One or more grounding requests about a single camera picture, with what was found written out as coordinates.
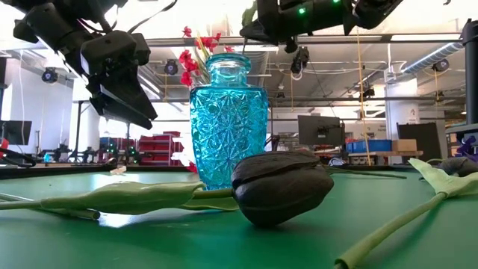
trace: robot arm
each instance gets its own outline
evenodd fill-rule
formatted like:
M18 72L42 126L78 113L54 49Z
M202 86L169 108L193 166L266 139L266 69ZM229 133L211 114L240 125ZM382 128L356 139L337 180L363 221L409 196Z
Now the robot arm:
M348 35L355 26L372 29L383 22L403 0L256 0L258 19L240 35L278 45L286 52L297 49L295 37L337 25Z
M128 0L0 0L22 11L14 37L53 49L65 65L87 82L99 115L146 129L158 115L137 79L150 50L142 34L113 31L104 13ZM82 21L99 22L103 33L89 32Z

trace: blue bin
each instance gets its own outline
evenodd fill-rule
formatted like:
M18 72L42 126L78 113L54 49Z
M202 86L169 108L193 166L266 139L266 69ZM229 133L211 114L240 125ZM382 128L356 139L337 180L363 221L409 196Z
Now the blue bin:
M368 141L368 151L370 152L390 152L391 151L391 140L369 140ZM364 153L367 152L365 146L365 141L353 142L353 152L354 153Z
M347 143L347 144L345 144L345 145L346 145L345 150L346 150L348 153L353 153L353 142L352 142L352 143Z

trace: cardboard box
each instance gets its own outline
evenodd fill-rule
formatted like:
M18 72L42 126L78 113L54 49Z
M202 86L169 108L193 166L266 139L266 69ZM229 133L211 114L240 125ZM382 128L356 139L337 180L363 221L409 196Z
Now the cardboard box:
M391 149L395 152L415 152L417 151L417 140L415 139L399 139L393 140Z

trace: blue glass vase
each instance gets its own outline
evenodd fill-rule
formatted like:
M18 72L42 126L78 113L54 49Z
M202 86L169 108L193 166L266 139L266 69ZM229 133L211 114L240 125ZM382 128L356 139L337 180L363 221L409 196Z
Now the blue glass vase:
M267 92L246 83L249 58L225 53L206 62L211 84L190 93L194 157L208 190L231 187L231 174L243 158L264 151Z

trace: green table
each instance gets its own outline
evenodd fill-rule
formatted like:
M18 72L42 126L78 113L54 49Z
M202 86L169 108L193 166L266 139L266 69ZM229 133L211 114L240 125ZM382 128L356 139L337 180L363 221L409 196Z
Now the green table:
M31 210L0 211L0 268L332 268L369 232L428 201L418 173L408 179L334 175L313 211L274 230L256 229L240 211L164 209L141 216L103 214L99 222ZM129 180L180 182L188 173L86 173L0 181L27 198L79 194ZM478 200L445 201L392 235L361 268L469 268L478 248Z

